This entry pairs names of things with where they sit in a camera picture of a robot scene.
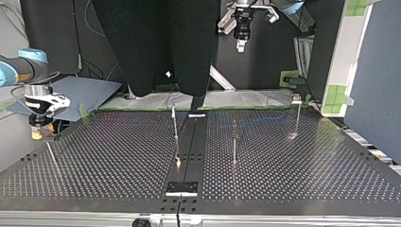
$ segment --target cable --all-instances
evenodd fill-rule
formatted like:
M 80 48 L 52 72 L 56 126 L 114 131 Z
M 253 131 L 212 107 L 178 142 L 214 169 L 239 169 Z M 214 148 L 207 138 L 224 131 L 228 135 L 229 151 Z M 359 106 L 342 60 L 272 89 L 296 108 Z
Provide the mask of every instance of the cable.
M 83 19 L 84 19 L 84 21 L 85 21 L 85 24 L 86 24 L 86 26 L 87 26 L 91 31 L 93 31 L 95 34 L 97 34 L 97 35 L 99 35 L 99 36 L 106 37 L 106 35 L 104 35 L 104 34 L 98 32 L 98 31 L 94 30 L 94 29 L 89 25 L 89 23 L 88 23 L 88 18 L 87 18 L 87 16 L 88 16 L 88 8 L 89 8 L 89 4 L 91 3 L 91 1 L 92 1 L 92 0 L 88 0 L 88 2 L 86 3 L 85 11 L 84 11 L 84 13 L 83 13 Z
M 300 19 L 299 19 L 299 22 L 298 22 L 298 25 L 297 25 L 297 27 L 298 27 L 298 29 L 299 29 L 299 33 L 298 33 L 298 36 L 297 36 L 298 61 L 300 62 L 301 73 L 302 73 L 302 75 L 300 74 L 299 76 L 300 76 L 301 78 L 304 79 L 305 85 L 306 85 L 306 88 L 307 88 L 308 92 L 309 92 L 310 95 L 312 96 L 312 99 L 314 100 L 316 106 L 318 107 L 319 111 L 321 112 L 321 111 L 322 111 L 322 108 L 321 108 L 321 106 L 319 105 L 318 100 L 313 96 L 312 90 L 310 90 L 309 84 L 307 83 L 307 79 L 306 79 L 306 77 L 304 76 L 303 63 L 301 62 L 301 47 L 300 47 L 301 29 L 300 29 L 300 26 L 301 26 L 302 16 L 304 15 L 304 7 L 305 7 L 305 6 L 302 6 L 302 8 L 301 8 Z
M 181 209 L 181 199 L 183 198 L 183 196 L 180 196 L 180 202 L 178 203 L 178 207 L 177 207 L 177 214 L 176 214 L 176 218 L 177 218 L 177 227 L 181 227 L 181 220 L 180 220 L 180 209 Z
M 178 83 L 174 83 L 174 87 L 171 88 L 171 90 L 168 92 L 168 96 L 167 96 L 167 100 L 166 100 L 166 107 L 169 109 L 170 107 L 168 107 L 168 101 L 170 100 L 170 96 L 171 93 L 174 91 L 175 88 L 177 88 L 180 91 L 180 87 L 178 86 Z
M 94 74 L 94 76 L 96 76 L 97 79 L 101 79 L 101 77 L 100 77 L 97 73 L 95 73 L 95 72 L 93 72 L 93 71 L 91 70 L 91 67 L 89 67 L 88 64 L 86 64 L 85 62 L 83 62 L 82 65 L 85 66 L 85 67 L 88 69 L 88 73 L 89 73 L 88 79 L 92 77 L 92 74 Z
M 305 2 L 306 0 L 286 0 L 289 3 L 300 3 L 300 2 Z
M 0 7 L 2 7 L 2 6 L 6 7 L 7 9 L 10 9 L 18 17 L 18 19 L 20 20 L 21 24 L 25 25 L 23 16 L 21 15 L 21 12 L 17 11 L 17 9 L 12 7 L 11 5 L 0 1 Z
M 85 62 L 87 62 L 87 63 L 89 63 L 89 64 L 92 65 L 95 69 L 97 69 L 97 70 L 100 72 L 100 74 L 101 74 L 101 79 L 104 79 L 103 70 L 101 70 L 99 67 L 97 67 L 97 65 L 91 63 L 90 61 L 85 60 L 84 58 L 82 58 L 82 60 L 85 61 Z
M 22 37 L 24 37 L 25 40 L 27 40 L 27 36 L 26 34 L 17 26 L 14 24 L 14 22 L 11 20 L 11 18 L 9 18 L 9 16 L 6 14 L 6 12 L 1 9 L 1 11 L 3 12 L 3 14 L 5 15 L 5 17 L 7 18 L 7 20 L 9 21 L 9 23 L 15 28 L 15 30 L 18 31 L 18 33 L 21 34 Z
M 109 75 L 107 75 L 106 81 L 109 80 L 110 76 L 113 74 L 113 72 L 117 68 L 117 66 L 118 66 L 118 63 L 115 65 L 115 67 L 113 67 L 112 71 L 110 71 Z
M 41 79 L 41 80 L 39 80 L 39 81 L 34 81 L 34 82 L 27 83 L 27 84 L 36 84 L 36 83 L 47 82 L 47 81 L 49 81 L 49 80 L 51 80 L 51 79 L 54 79 L 54 78 L 58 77 L 59 75 L 60 75 L 60 71 L 57 71 L 57 72 L 51 73 L 51 74 L 49 75 L 49 77 L 46 78 L 46 79 Z
M 9 91 L 9 93 L 15 98 L 15 100 L 16 100 L 17 102 L 19 102 L 21 105 L 23 105 L 23 106 L 24 106 L 27 110 L 29 110 L 31 113 L 36 114 L 36 115 L 39 115 L 39 116 L 45 116 L 46 113 L 36 113 L 36 112 L 32 111 L 29 107 L 27 107 L 27 105 L 26 105 L 23 101 L 20 100 L 20 98 L 18 98 L 18 97 L 14 94 L 14 91 L 16 91 L 17 89 L 23 88 L 23 87 L 24 87 L 24 86 L 15 87 L 15 88 L 11 89 L 11 91 Z

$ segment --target person's leg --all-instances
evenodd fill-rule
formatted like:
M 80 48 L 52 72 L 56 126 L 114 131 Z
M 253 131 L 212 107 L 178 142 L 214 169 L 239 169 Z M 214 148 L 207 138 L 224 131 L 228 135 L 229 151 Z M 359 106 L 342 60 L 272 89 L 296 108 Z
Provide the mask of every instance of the person's leg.
M 97 17 L 133 93 L 152 91 L 156 75 L 170 67 L 166 37 L 160 31 L 158 0 L 93 0 Z
M 166 10 L 169 47 L 180 91 L 202 97 L 213 55 L 216 0 L 169 0 Z

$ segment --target metal frame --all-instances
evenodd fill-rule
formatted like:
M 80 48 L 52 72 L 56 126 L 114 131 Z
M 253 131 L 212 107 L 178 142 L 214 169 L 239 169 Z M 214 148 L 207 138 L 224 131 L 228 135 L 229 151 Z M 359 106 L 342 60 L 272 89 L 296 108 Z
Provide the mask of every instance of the metal frame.
M 172 161 L 166 177 L 165 188 L 169 182 L 198 182 L 199 188 L 202 188 L 206 129 L 207 118 L 186 118 L 177 151 L 180 153 L 181 164 L 178 166 L 174 160 Z M 349 138 L 345 132 L 340 133 L 340 138 L 353 149 L 353 152 L 358 152 L 361 156 L 372 157 L 366 162 L 371 163 L 370 166 L 382 173 L 392 184 L 401 186 L 400 177 L 385 164 L 375 160 L 368 150 Z M 45 152 L 45 148 L 40 148 L 31 154 L 33 156 L 34 153 L 40 154 L 40 152 Z M 0 178 L 13 174 L 15 170 L 23 166 L 26 166 L 26 162 L 17 162 L 7 171 L 2 172 Z M 164 226 L 176 226 L 177 215 L 182 224 L 192 223 L 190 226 L 235 226 L 245 223 L 263 226 L 269 224 L 280 226 L 401 225 L 401 218 L 359 218 L 366 216 L 401 217 L 399 214 L 400 203 L 391 202 L 370 205 L 351 201 L 298 201 L 296 203 L 206 201 L 202 199 L 202 192 L 200 192 L 197 197 L 182 199 L 167 196 L 155 200 L 134 199 L 130 201 L 91 198 L 49 201 L 26 198 L 16 203 L 13 199 L 3 198 L 1 203 L 3 204 L 2 209 L 8 211 L 0 211 L 0 226 L 8 226 L 11 223 L 19 226 L 130 226 L 136 218 L 149 218 L 154 220 L 154 223 L 162 221 Z M 35 212 L 35 210 L 49 210 L 48 204 L 51 204 L 51 212 Z
M 175 215 L 80 212 L 0 212 L 0 226 L 131 226 L 137 218 L 153 227 L 177 226 Z M 401 218 L 319 216 L 199 216 L 180 215 L 184 226 L 400 226 Z

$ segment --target metal post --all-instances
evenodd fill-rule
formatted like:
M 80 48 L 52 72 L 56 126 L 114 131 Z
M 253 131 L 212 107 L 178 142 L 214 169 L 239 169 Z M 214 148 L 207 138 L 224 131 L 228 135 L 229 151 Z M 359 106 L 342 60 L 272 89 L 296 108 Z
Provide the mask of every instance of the metal post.
M 49 149 L 51 159 L 53 160 L 53 162 L 57 162 L 56 156 L 54 156 L 53 149 L 51 148 L 50 142 L 46 142 L 46 145 L 47 145 L 47 148 Z

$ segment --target gray wall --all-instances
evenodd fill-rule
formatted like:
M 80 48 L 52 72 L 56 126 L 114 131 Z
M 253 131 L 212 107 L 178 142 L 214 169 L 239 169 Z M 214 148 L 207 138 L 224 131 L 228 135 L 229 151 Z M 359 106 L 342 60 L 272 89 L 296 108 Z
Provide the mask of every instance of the gray wall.
M 375 3 L 345 123 L 401 164 L 401 1 Z
M 19 8 L 18 0 L 2 0 Z M 13 21 L 17 19 L 8 13 Z M 15 31 L 0 10 L 0 54 L 12 58 L 20 48 L 28 47 L 27 41 Z M 10 88 L 0 88 L 0 103 L 11 99 Z M 30 138 L 27 117 L 13 113 L 0 113 L 0 171 L 13 164 L 20 157 L 37 148 L 41 143 Z

